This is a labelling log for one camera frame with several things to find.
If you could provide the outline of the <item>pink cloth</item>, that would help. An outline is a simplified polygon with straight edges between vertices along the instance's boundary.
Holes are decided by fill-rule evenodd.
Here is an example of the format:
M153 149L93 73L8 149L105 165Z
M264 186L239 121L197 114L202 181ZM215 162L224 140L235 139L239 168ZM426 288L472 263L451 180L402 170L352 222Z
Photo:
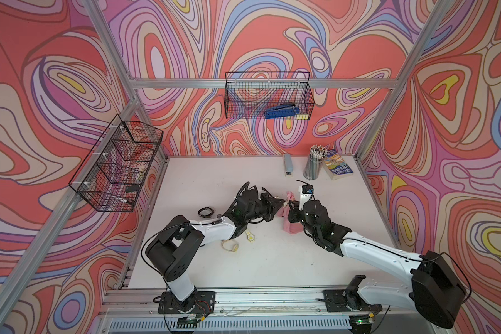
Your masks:
M282 207L278 210L276 215L277 215L277 217L280 217L283 219L283 230L291 235L296 235L296 234L303 232L303 226L298 221L292 223L289 220L289 213L291 210L290 206L289 206L289 202L291 200L295 200L295 196L290 191L287 191L286 195L287 195L287 199L284 202L284 204L282 205Z

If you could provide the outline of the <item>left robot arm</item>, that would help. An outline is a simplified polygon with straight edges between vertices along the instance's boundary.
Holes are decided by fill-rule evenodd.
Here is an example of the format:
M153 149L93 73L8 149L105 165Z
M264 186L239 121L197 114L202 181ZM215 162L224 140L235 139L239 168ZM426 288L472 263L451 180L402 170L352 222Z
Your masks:
M283 206L283 199L246 182L220 217L190 221L178 215L144 243L141 254L164 279L169 295L181 304L189 303L196 296L196 286L187 270L199 248L233 240L250 224L270 222Z

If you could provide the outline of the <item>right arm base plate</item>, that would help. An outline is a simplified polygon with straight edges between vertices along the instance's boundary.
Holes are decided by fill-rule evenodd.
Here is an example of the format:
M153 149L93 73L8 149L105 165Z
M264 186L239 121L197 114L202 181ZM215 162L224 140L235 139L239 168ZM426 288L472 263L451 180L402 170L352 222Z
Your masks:
M355 275L345 289L326 289L323 297L317 300L325 303L329 313L334 312L371 312L378 314L383 308L381 304L368 304L359 294L359 286L366 279L365 275Z

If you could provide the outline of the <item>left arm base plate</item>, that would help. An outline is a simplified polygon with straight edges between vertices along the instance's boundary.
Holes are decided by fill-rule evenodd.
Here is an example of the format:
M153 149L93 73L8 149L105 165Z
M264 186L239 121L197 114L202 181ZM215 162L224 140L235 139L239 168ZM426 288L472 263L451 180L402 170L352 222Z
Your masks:
M164 292L153 299L158 304L158 313L161 315L204 315L214 312L216 293L214 291L193 292L184 301L179 301L171 291Z

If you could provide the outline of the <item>beige strap yellow dial watch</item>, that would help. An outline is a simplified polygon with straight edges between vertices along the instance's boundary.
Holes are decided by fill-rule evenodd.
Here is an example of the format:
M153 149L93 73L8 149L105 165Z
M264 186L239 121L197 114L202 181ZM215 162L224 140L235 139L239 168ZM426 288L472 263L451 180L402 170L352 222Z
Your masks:
M249 242L254 242L256 240L255 235L249 231L246 231L246 239Z

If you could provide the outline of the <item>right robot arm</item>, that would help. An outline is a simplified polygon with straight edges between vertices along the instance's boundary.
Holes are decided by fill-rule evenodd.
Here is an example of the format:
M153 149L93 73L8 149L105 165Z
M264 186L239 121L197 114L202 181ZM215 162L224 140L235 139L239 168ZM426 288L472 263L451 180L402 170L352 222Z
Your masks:
M455 325L469 294L443 255L394 249L332 222L309 184L299 187L299 200L289 202L288 219L301 223L305 234L327 252L364 262L397 279L386 284L356 275L343 290L341 300L330 302L333 307L356 312L384 304L415 310L441 328Z

